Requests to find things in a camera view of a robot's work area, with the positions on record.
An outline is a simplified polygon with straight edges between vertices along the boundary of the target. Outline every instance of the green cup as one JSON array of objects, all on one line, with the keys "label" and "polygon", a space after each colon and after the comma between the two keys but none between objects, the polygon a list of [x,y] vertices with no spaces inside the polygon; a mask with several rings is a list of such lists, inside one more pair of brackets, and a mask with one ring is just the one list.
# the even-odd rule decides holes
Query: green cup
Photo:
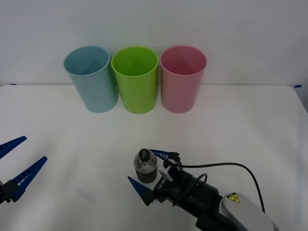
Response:
[{"label": "green cup", "polygon": [[111,66],[126,110],[151,111],[157,97],[157,55],[146,47],[128,47],[115,54]]}]

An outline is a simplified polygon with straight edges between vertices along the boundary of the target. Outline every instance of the bottle cap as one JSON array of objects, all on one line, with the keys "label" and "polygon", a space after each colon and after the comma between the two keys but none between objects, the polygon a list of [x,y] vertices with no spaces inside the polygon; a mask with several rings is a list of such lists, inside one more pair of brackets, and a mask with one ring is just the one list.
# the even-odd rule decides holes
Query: bottle cap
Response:
[{"label": "bottle cap", "polygon": [[143,148],[139,151],[139,159],[142,162],[147,162],[150,159],[150,151]]}]

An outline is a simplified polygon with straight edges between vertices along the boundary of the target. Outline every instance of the blue cup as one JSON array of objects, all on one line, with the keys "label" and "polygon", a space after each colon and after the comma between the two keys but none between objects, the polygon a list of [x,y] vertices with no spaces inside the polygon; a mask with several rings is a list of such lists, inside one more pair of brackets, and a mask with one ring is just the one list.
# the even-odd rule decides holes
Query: blue cup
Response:
[{"label": "blue cup", "polygon": [[101,47],[82,47],[64,60],[64,68],[83,103],[91,112],[106,112],[118,100],[116,80],[110,66],[110,54]]}]

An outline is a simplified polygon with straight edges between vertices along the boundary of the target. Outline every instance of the white wall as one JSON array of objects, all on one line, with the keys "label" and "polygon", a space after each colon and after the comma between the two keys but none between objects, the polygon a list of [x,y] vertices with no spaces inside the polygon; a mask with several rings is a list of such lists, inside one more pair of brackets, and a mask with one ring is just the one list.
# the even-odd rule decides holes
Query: white wall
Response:
[{"label": "white wall", "polygon": [[208,58],[205,84],[305,88],[307,12],[306,0],[1,0],[0,85],[70,83],[63,59],[84,45],[189,44]]}]

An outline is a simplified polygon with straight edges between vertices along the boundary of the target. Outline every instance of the pink cup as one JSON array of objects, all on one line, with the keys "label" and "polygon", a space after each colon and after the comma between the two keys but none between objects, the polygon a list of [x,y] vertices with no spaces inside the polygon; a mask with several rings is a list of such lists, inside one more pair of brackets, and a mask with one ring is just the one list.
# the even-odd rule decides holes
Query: pink cup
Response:
[{"label": "pink cup", "polygon": [[197,48],[175,46],[160,57],[162,105],[171,112],[184,113],[192,109],[206,57]]}]

